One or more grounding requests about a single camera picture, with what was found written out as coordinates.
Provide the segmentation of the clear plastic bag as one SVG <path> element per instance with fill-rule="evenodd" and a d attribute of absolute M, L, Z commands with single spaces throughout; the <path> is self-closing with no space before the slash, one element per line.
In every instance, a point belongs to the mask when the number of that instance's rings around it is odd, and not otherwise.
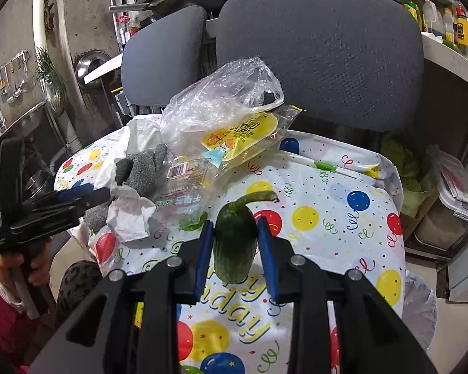
<path fill-rule="evenodd" d="M 280 81 L 259 57 L 229 62 L 174 95 L 162 112 L 161 137 L 176 154 L 198 149 L 207 132 L 235 127 L 284 103 Z"/>

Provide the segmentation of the leopard pattern knee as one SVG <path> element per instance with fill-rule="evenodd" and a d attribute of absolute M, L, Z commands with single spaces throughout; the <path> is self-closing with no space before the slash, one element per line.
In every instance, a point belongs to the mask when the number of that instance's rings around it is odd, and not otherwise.
<path fill-rule="evenodd" d="M 62 326 L 101 280 L 100 268 L 93 261 L 81 260 L 74 262 L 65 271 L 56 301 L 56 328 Z"/>

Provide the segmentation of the grey scouring cloth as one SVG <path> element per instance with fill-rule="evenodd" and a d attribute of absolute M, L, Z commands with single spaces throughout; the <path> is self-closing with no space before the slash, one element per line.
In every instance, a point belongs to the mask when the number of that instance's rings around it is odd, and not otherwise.
<path fill-rule="evenodd" d="M 165 144 L 158 144 L 155 149 L 137 154 L 129 154 L 115 163 L 115 182 L 118 186 L 127 185 L 140 197 L 151 199 L 159 186 L 159 174 L 168 156 Z M 83 217 L 89 230 L 98 232 L 106 225 L 110 201 L 89 209 Z"/>

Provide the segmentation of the steel bowls under sink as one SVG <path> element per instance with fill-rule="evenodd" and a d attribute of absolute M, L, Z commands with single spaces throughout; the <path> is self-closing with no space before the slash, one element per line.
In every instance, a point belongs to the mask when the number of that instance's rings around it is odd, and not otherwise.
<path fill-rule="evenodd" d="M 35 199 L 53 191 L 54 177 L 45 170 L 37 170 L 26 183 L 27 199 Z"/>

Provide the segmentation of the white paper napkin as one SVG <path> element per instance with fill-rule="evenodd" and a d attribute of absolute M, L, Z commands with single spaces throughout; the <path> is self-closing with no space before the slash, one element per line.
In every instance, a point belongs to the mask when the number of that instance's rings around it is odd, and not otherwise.
<path fill-rule="evenodd" d="M 149 219 L 156 211 L 155 204 L 141 197 L 128 186 L 112 187 L 111 204 L 106 224 L 121 243 L 134 242 L 149 236 Z"/>

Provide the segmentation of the white trash bag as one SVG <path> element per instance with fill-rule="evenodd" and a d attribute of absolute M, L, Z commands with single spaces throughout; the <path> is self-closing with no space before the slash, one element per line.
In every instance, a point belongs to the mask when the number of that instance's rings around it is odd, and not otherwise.
<path fill-rule="evenodd" d="M 427 351 L 437 328 L 437 297 L 421 276 L 409 270 L 406 273 L 402 321 Z"/>

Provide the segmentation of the cabbage in cardboard box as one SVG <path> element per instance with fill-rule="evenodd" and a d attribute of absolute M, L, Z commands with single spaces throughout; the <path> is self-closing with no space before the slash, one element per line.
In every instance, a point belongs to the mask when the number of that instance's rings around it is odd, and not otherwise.
<path fill-rule="evenodd" d="M 402 215 L 420 221 L 438 196 L 432 160 L 426 147 L 398 133 L 383 138 L 380 152 L 388 158 L 400 176 L 403 192 Z"/>

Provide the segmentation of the hanging kitchen utensils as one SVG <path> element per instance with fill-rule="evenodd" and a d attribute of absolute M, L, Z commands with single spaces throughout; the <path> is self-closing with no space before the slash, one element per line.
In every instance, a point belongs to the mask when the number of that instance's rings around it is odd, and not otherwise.
<path fill-rule="evenodd" d="M 1 102 L 9 106 L 18 105 L 22 97 L 33 90 L 29 60 L 29 51 L 21 50 L 5 64 L 0 65 Z"/>

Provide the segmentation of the left grey office chair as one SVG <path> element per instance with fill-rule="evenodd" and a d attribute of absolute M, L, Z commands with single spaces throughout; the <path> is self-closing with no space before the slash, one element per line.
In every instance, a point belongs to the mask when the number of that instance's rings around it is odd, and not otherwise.
<path fill-rule="evenodd" d="M 127 43 L 121 83 L 137 106 L 166 106 L 198 80 L 206 12 L 192 5 L 154 22 Z"/>

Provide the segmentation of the right grey office chair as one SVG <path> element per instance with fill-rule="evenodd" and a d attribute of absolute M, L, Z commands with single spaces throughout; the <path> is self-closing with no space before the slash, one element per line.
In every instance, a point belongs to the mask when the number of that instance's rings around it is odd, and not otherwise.
<path fill-rule="evenodd" d="M 391 0 L 228 0 L 216 32 L 219 64 L 260 58 L 315 119 L 386 132 L 417 111 L 422 37 Z"/>

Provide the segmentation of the white rice storage box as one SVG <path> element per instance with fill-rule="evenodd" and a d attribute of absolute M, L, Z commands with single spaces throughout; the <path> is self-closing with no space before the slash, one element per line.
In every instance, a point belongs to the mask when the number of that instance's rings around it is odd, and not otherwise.
<path fill-rule="evenodd" d="M 468 234 L 468 172 L 461 161 L 436 146 L 427 149 L 436 199 L 414 231 L 428 247 L 449 251 Z"/>

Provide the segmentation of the white drain pipe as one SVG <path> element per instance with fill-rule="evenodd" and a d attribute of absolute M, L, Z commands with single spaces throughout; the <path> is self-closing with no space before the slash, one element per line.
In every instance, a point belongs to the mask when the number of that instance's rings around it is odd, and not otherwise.
<path fill-rule="evenodd" d="M 32 0 L 32 26 L 33 58 L 35 58 L 37 47 L 46 49 L 66 87 L 65 112 L 60 117 L 53 115 L 46 102 L 45 105 L 54 129 L 61 136 L 62 144 L 65 144 L 70 153 L 74 154 L 82 148 L 82 144 L 68 113 L 71 109 L 71 102 L 69 97 L 70 86 L 66 82 L 66 77 L 70 72 L 65 58 L 65 49 L 59 36 L 61 28 L 57 19 L 56 0 Z"/>

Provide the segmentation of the green cucumber piece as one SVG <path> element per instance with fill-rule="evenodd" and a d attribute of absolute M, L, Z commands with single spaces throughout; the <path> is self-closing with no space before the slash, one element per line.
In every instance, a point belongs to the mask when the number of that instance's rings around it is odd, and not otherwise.
<path fill-rule="evenodd" d="M 258 227 L 247 205 L 256 202 L 279 201 L 274 191 L 249 193 L 225 204 L 215 221 L 213 245 L 214 268 L 218 278 L 226 284 L 245 280 L 253 264 Z"/>

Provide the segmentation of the balloon birthday tablecloth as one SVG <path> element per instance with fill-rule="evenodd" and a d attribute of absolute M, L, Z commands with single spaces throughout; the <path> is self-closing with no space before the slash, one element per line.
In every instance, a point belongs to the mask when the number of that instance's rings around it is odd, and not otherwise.
<path fill-rule="evenodd" d="M 289 240 L 295 253 L 324 270 L 363 273 L 395 312 L 402 312 L 405 251 L 396 168 L 372 151 L 306 132 L 291 131 L 280 143 L 215 178 L 207 213 L 249 193 L 274 191 L 277 203 L 257 202 L 255 218 Z M 196 231 L 149 222 L 148 237 L 121 243 L 105 225 L 84 222 L 71 235 L 96 258 L 103 273 L 151 270 L 179 252 Z M 210 268 L 204 292 L 178 310 L 179 359 L 187 373 L 284 373 L 289 364 L 293 307 L 273 301 L 259 258 L 236 285 Z"/>

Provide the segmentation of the white kitchen counter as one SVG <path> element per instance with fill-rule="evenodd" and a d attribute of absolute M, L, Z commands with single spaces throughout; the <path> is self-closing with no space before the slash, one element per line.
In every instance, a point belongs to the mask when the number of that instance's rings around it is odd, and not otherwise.
<path fill-rule="evenodd" d="M 468 84 L 468 59 L 439 42 L 429 33 L 421 33 L 423 56 L 426 60 L 456 75 Z"/>

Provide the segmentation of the grey office chair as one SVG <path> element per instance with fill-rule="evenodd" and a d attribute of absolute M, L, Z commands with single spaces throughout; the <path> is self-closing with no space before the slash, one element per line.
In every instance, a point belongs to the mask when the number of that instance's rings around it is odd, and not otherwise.
<path fill-rule="evenodd" d="M 166 106 L 198 80 L 206 12 L 192 5 L 154 22 L 127 43 L 121 83 L 137 106 Z"/>
<path fill-rule="evenodd" d="M 422 37 L 391 0 L 228 0 L 216 32 L 219 64 L 260 58 L 315 119 L 386 132 L 417 111 Z"/>

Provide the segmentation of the green plant in vase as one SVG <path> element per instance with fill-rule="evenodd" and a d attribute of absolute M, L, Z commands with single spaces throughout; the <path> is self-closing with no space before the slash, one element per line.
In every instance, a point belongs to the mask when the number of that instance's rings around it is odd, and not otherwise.
<path fill-rule="evenodd" d="M 46 49 L 37 47 L 34 60 L 36 63 L 34 77 L 40 85 L 45 102 L 53 115 L 60 117 L 65 112 L 66 87 L 64 81 Z"/>

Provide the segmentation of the yellow snack wrapper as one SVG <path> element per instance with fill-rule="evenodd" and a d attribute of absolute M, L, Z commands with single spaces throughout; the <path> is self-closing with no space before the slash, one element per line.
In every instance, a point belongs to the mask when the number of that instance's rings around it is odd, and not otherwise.
<path fill-rule="evenodd" d="M 227 163 L 268 138 L 278 125 L 273 113 L 260 112 L 235 127 L 208 132 L 201 138 L 201 144 L 209 155 Z"/>

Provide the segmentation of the green label sauce bottle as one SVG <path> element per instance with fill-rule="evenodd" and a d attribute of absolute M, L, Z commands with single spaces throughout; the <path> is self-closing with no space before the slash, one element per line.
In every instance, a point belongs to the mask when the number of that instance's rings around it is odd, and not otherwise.
<path fill-rule="evenodd" d="M 417 4 L 417 0 L 402 0 L 402 5 L 414 17 L 419 30 L 422 30 L 422 15 Z"/>

